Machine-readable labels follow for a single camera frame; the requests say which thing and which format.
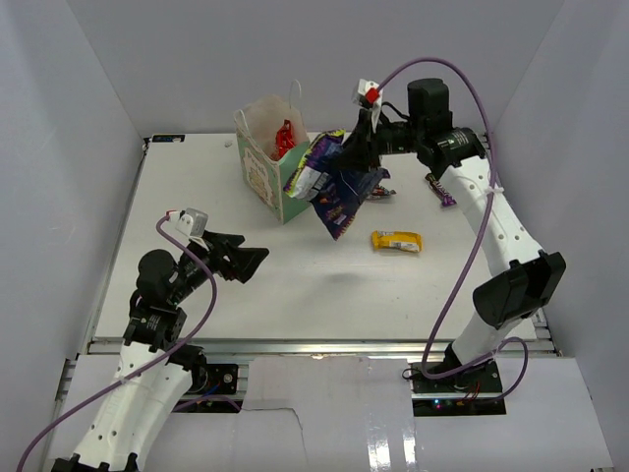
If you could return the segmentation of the blue purple snack bag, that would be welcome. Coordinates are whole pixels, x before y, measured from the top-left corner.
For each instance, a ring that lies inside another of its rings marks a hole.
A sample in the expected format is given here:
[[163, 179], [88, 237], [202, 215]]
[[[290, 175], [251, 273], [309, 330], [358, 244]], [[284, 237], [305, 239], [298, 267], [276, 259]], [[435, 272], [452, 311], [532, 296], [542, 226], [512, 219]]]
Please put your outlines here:
[[382, 167], [367, 172], [336, 168], [344, 139], [342, 129], [319, 133], [283, 186], [289, 198], [312, 205], [334, 240], [346, 232], [372, 191], [390, 177]]

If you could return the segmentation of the red candy bag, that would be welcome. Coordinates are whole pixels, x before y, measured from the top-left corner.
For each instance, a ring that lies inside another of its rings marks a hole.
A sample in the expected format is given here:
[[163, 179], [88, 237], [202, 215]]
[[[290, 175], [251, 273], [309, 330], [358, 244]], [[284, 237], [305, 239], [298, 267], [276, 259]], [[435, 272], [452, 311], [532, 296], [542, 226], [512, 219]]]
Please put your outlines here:
[[270, 159], [273, 161], [281, 160], [295, 145], [292, 122], [286, 119], [276, 132], [275, 138], [271, 143]]

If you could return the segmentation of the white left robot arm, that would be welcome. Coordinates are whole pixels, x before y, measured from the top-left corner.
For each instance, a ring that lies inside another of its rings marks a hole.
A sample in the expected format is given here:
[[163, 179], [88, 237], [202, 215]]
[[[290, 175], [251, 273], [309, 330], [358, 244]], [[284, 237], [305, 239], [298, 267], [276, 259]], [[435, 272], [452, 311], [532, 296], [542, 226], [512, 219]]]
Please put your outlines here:
[[205, 231], [183, 247], [179, 259], [163, 249], [142, 256], [113, 387], [71, 456], [56, 459], [53, 470], [144, 469], [177, 402], [207, 381], [201, 348], [180, 335], [187, 319], [181, 304], [216, 277], [249, 281], [269, 251], [246, 248], [244, 241], [242, 235]]

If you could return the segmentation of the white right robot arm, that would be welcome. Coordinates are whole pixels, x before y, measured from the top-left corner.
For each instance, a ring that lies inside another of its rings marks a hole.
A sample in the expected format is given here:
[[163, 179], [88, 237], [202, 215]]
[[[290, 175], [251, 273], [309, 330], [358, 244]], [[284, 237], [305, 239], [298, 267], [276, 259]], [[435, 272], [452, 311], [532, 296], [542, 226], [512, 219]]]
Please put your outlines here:
[[502, 190], [478, 135], [453, 124], [449, 89], [441, 79], [407, 85], [408, 115], [382, 117], [382, 85], [359, 80], [354, 100], [360, 107], [354, 131], [343, 146], [343, 167], [373, 169], [388, 154], [414, 153], [444, 185], [476, 234], [470, 259], [484, 253], [490, 278], [473, 292], [474, 312], [443, 360], [423, 368], [426, 379], [441, 380], [464, 392], [480, 378], [478, 365], [515, 341], [513, 329], [544, 307], [566, 269], [558, 252], [548, 253], [524, 228]]

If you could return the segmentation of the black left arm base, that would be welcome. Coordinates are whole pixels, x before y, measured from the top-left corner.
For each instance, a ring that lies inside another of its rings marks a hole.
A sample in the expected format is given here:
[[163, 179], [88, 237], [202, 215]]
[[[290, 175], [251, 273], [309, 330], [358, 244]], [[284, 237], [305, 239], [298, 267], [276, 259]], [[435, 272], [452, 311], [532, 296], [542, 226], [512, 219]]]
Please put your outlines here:
[[237, 392], [237, 364], [201, 364], [193, 367], [192, 375], [193, 384], [188, 390], [190, 395], [230, 395]]

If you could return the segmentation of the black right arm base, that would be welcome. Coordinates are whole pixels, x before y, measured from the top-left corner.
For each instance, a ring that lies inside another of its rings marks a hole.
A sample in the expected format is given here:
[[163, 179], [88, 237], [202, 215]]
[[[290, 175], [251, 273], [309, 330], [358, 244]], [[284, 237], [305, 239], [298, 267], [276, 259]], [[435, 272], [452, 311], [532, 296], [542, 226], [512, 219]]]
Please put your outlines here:
[[472, 416], [502, 416], [505, 401], [494, 400], [502, 393], [502, 382], [497, 365], [489, 361], [450, 378], [429, 380], [413, 363], [402, 372], [411, 384], [413, 413], [416, 418], [445, 418]]

